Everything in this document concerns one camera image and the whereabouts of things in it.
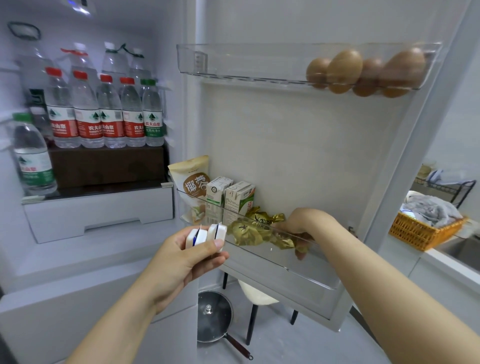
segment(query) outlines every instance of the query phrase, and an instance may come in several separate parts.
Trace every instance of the frying pan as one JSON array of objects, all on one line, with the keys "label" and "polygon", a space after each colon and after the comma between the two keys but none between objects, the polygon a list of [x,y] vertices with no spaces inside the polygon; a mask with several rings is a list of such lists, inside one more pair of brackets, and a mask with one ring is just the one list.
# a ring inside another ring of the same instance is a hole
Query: frying pan
[{"label": "frying pan", "polygon": [[203,291],[198,294],[198,342],[214,342],[226,338],[245,358],[253,360],[250,352],[228,333],[233,319],[232,305],[221,293]]}]

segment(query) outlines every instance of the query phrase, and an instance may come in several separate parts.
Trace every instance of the gray towel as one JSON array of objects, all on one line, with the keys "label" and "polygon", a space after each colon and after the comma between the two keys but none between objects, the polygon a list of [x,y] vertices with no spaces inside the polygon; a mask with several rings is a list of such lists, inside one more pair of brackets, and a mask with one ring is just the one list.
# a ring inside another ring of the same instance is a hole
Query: gray towel
[{"label": "gray towel", "polygon": [[409,196],[400,210],[411,210],[418,221],[437,229],[463,218],[450,202],[434,196]]}]

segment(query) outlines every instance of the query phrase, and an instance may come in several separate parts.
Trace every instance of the juice box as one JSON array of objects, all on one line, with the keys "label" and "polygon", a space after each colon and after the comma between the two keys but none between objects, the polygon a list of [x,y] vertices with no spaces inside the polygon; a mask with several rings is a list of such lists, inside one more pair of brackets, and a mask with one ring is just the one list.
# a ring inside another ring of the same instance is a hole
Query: juice box
[{"label": "juice box", "polygon": [[207,224],[218,224],[223,219],[225,192],[233,185],[233,180],[227,177],[217,177],[207,183]]},{"label": "juice box", "polygon": [[227,187],[223,225],[230,225],[237,220],[238,215],[245,215],[253,207],[254,195],[255,185],[245,181]]}]

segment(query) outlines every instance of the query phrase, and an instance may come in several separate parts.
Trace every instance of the sink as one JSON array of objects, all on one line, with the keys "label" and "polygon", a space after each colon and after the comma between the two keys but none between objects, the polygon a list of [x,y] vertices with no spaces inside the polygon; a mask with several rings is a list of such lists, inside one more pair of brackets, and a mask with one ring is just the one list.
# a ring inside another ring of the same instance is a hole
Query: sink
[{"label": "sink", "polygon": [[436,250],[480,273],[480,239],[476,236],[463,240],[453,239],[437,246]]}]

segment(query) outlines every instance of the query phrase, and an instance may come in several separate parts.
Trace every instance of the transparent door shelf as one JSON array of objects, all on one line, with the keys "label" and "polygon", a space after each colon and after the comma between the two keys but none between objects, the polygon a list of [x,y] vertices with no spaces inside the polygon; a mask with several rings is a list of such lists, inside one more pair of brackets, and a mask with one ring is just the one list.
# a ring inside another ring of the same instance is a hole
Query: transparent door shelf
[{"label": "transparent door shelf", "polygon": [[177,191],[183,204],[181,219],[189,225],[210,225],[221,219],[228,227],[226,243],[236,245],[328,289],[334,290],[340,284],[320,246],[312,240],[288,234]]},{"label": "transparent door shelf", "polygon": [[[417,90],[427,80],[435,62],[439,61],[440,43],[364,43],[352,45],[345,43],[271,43],[271,44],[178,44],[178,67],[181,73],[202,76],[211,79],[240,80],[281,85],[318,85],[309,82],[306,70],[312,60],[318,57],[333,59],[338,53],[354,49],[361,54],[363,60],[378,58],[386,64],[399,52],[418,48],[425,58],[425,67],[415,81],[414,86],[388,86]],[[403,77],[405,68],[391,67],[391,77]],[[326,77],[322,72],[314,76]],[[354,83],[331,82],[332,85],[354,85]],[[378,85],[378,77],[371,82],[363,79],[363,86]]]}]

